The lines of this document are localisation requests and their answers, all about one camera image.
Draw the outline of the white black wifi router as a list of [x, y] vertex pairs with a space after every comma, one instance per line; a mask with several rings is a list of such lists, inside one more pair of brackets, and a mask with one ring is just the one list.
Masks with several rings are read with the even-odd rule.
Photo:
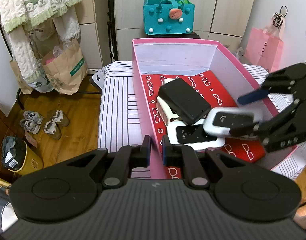
[[173, 121], [167, 125], [167, 135], [171, 144], [187, 145], [195, 151], [221, 148], [225, 144], [224, 138], [207, 134], [201, 121], [194, 125], [185, 125], [182, 121]]

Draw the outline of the white device with black screen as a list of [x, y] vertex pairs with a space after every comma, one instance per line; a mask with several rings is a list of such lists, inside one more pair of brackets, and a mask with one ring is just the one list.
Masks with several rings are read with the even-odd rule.
[[209, 135], [231, 137], [229, 130], [245, 124], [263, 120], [263, 111], [249, 107], [215, 107], [203, 122], [203, 129]]

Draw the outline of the cream hair claw clip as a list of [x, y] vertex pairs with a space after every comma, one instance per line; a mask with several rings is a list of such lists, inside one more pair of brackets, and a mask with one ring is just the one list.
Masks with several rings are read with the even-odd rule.
[[178, 123], [180, 126], [186, 125], [180, 116], [173, 112], [172, 108], [160, 97], [157, 97], [156, 109], [162, 117], [162, 120], [167, 127], [169, 124]]

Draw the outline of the pink cardboard storage box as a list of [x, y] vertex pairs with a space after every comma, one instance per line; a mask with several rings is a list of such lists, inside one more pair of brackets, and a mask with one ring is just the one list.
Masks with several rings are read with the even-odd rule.
[[278, 115], [270, 99], [242, 106], [238, 98], [258, 87], [247, 69], [219, 42], [191, 38], [140, 38], [133, 43], [133, 87], [143, 135], [152, 138], [151, 176], [180, 179], [165, 164], [162, 137], [197, 153], [220, 150], [274, 170], [295, 146], [269, 152], [261, 136], [232, 136], [231, 128], [265, 123]]

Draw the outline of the black power bank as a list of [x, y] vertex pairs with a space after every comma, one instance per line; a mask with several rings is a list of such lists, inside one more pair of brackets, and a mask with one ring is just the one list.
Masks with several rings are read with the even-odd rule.
[[188, 125], [195, 124], [211, 110], [210, 103], [181, 78], [161, 85], [158, 96]]

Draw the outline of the pink star hair clip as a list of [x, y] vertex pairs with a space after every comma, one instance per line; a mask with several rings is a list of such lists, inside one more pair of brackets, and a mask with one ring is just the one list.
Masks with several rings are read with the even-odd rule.
[[174, 78], [172, 78], [172, 79], [164, 79], [164, 80], [162, 81], [162, 85], [166, 85], [167, 83], [172, 82], [172, 81], [174, 81], [174, 80], [176, 80], [176, 79], [174, 79]]

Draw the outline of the pink paper shopping bag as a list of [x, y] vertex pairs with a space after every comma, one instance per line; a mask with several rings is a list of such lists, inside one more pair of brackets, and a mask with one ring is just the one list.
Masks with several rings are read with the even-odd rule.
[[279, 70], [283, 50], [283, 30], [252, 28], [245, 51], [245, 58], [253, 65], [268, 72]]

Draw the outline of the black suitcase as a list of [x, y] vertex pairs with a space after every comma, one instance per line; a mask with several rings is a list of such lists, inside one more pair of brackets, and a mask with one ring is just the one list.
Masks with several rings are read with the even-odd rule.
[[145, 38], [194, 38], [200, 39], [201, 37], [194, 31], [189, 34], [163, 34], [163, 35], [145, 35]]

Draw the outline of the beige wardrobe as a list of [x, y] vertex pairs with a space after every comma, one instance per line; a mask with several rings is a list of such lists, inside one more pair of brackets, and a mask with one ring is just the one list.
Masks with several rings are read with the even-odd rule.
[[130, 60], [132, 41], [195, 34], [235, 52], [254, 0], [82, 0], [76, 6], [81, 48], [90, 69]]

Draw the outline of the brown paper bag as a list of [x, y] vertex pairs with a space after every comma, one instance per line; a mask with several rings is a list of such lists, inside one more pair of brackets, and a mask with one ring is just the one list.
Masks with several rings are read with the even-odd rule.
[[41, 66], [54, 89], [60, 94], [77, 93], [88, 74], [88, 66], [76, 39], [55, 47], [59, 52], [50, 51], [41, 61]]

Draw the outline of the yellow waste bin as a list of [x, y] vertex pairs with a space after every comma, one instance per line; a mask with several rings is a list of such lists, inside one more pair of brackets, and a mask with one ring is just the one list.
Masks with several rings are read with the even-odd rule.
[[26, 142], [14, 136], [7, 136], [3, 140], [1, 164], [21, 176], [43, 168], [42, 159]]

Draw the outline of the teal felt handbag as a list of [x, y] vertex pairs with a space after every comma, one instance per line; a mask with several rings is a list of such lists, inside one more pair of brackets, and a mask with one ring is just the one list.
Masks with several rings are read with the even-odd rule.
[[147, 35], [193, 32], [195, 5], [189, 0], [144, 0], [143, 22]]

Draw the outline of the black clothes rack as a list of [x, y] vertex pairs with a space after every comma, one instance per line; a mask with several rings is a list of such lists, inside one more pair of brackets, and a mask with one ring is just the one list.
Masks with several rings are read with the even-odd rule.
[[118, 61], [118, 45], [116, 39], [114, 0], [108, 0], [108, 38], [109, 38], [109, 54], [111, 62]]

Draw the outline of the cream knitted panda cardigan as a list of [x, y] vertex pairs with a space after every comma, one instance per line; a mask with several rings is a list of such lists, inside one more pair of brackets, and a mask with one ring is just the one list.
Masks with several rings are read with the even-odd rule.
[[1, 25], [13, 49], [23, 79], [34, 84], [41, 76], [28, 32], [52, 20], [62, 42], [81, 36], [75, 4], [82, 0], [0, 0]]

